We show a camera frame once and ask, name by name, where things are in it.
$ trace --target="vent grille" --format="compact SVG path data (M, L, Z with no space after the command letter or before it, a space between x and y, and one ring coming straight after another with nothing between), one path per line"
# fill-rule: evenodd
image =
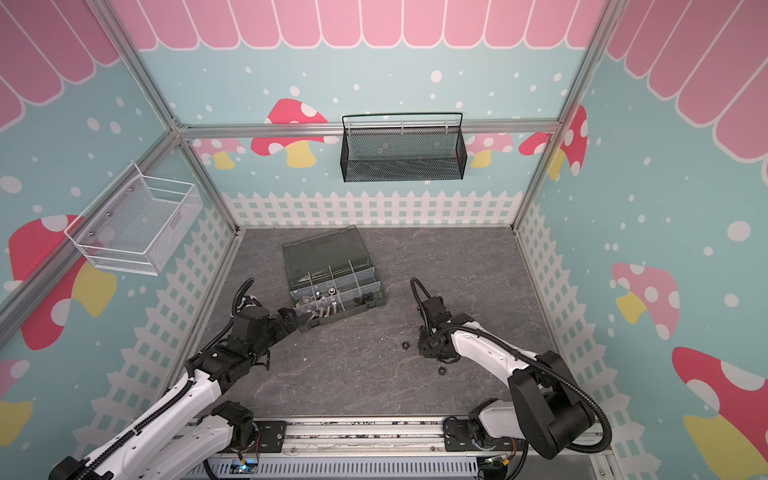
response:
M240 466L235 458L210 458L211 468L219 478L355 478L434 477L477 478L474 457L414 458L262 458L254 473L230 473ZM202 465L193 468L184 479L207 479Z

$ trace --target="white wire basket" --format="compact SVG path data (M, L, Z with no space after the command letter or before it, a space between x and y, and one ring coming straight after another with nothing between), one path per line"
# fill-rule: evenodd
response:
M148 177L136 167L131 177L97 211L84 216L101 195L65 230L96 268L160 275L203 209L197 185Z

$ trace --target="black mesh basket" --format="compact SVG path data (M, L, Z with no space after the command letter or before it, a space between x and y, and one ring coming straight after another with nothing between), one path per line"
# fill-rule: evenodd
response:
M462 114L345 115L345 182L461 180L467 164Z

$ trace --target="black cable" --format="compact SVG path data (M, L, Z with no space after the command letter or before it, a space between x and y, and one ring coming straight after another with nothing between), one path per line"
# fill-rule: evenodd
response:
M203 460L203 468L205 469L205 475L208 475L210 480L219 480L219 478L214 473L214 470L210 467L210 463L208 463L207 458Z
M200 349L201 352L205 352L210 347L216 345L219 342L219 340L221 340L222 337L224 337L227 334L227 332L230 331L230 329L232 328L232 325L234 325L235 323L233 317L235 316L235 313L237 313L237 307L240 305L240 299L243 298L243 295L245 295L245 292L248 291L251 285L253 285L253 277L243 282L243 284L240 285L240 288L237 289L237 293L235 293L235 297L232 299L232 313L230 315L230 321L227 322L227 324L224 326L223 329L221 329L219 333L216 334L214 339L212 339L210 342L208 342L206 346Z
M187 369L187 383L184 384L183 387L181 387L181 390L173 396L170 400L165 402L159 409L152 412L150 415L147 415L147 418L142 420L141 422L137 423L135 427L133 427L128 432L125 432L125 434L121 437L118 437L112 445L109 445L104 452L101 453L93 462L90 462L88 465L83 468L83 470L80 472L80 474L77 477L77 480L82 480L86 476L88 476L91 472L93 472L99 465L104 463L104 461L109 458L113 453L115 453L121 446L125 445L125 443L132 439L134 436L141 433L141 431L150 423L152 423L157 417L165 413L170 407L172 407L176 402L181 400L187 392L190 391L192 388L192 385L194 385L194 368L192 365L187 361L184 362L184 368Z
M523 465L525 465L525 459L528 457L528 442L526 442L525 440L524 442L525 442L525 448L523 449L522 455L520 455L520 461L515 466L515 470L513 470L512 473L509 474L509 476L504 480L514 480L515 478L518 477L518 475L520 475L520 472L523 469Z
M484 330L473 329L467 326L460 326L460 325L447 326L443 329L440 329L438 332L436 332L433 338L439 338L445 333L456 332L456 331L472 333L473 335L477 335L484 339L491 340L493 343L503 348L507 353L510 353L516 359L522 360L523 362L537 369L539 372L542 372L545 375L552 377L553 379L560 382L563 386L573 390L574 393L576 393L576 395L580 396L581 399L584 400L587 406L592 410L592 412L594 412L594 415L600 421L600 425L603 429L603 438L600 439L600 441L598 443L595 443L594 445L579 445L576 443L571 443L565 447L566 449L573 450L574 452L594 454L594 453L602 452L603 450L608 448L608 446L611 444L611 438L613 436L613 432L611 430L611 424L608 421L608 417L605 415L605 413L603 413L603 410L600 408L598 403L595 402L592 399L592 397L590 397L579 386L574 385L568 379L566 379L559 373L555 372L553 369L549 368L544 363L541 363L538 360L532 359L531 357L525 355L524 353L521 353L517 349L512 348L503 340L499 339L497 336L491 333L488 333Z

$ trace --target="white polka dot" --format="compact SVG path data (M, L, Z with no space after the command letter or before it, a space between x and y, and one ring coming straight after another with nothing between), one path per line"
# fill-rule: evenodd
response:
M301 113L305 114L307 117L314 117L317 115L317 110L307 104L301 104Z
M40 219L40 221L42 222L43 227L47 228L51 232L61 232L67 228L67 225L69 225L69 220L67 220L66 215L53 215L51 217L43 217Z
M732 293L728 293L725 296L725 304L728 306L739 306L739 297L736 295L733 295Z
M20 379L29 370L29 362L27 360L19 360L11 367L11 377L14 379Z
M734 242L743 242L749 238L751 233L752 227L743 220L738 220L728 226L728 238Z
M717 398L717 394L712 387L699 379L689 380L686 385L693 393L698 395L704 403L712 407L715 412L720 411L720 399Z
M69 316L69 303L71 301L71 298L59 300L56 302L53 308L51 308L51 321L53 323L58 326L64 326L67 324L67 317Z
M659 334L659 338L661 338L662 340L669 340L670 338L670 330L666 326L661 325L660 323L656 325L656 333Z
M649 286L645 289L645 299L653 303L659 299L659 292L652 286Z
M9 280L2 284L3 289L7 292L12 292L13 290L16 290L16 287L21 285L21 280Z
M680 309L680 294L678 292L672 292L667 297L667 301L672 308Z
M5 175L4 177L0 178L0 188L10 194L17 194L18 192L22 191L22 183L16 177Z
M731 383L739 387L742 390L749 390L754 392L763 387L765 379L761 376L757 376L754 373L749 373L740 369L737 366L733 366L730 363L720 362L720 368L723 370L723 374Z

